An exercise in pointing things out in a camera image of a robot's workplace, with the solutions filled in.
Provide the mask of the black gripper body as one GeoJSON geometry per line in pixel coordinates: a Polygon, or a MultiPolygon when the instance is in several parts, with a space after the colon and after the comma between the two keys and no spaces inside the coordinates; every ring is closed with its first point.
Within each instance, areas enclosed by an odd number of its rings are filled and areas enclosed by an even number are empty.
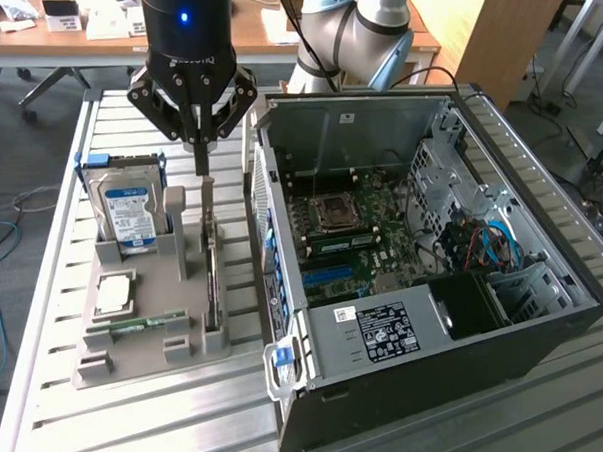
{"type": "Polygon", "coordinates": [[[146,68],[175,102],[216,103],[236,68],[232,47],[231,0],[142,0],[147,33],[146,68]]]}

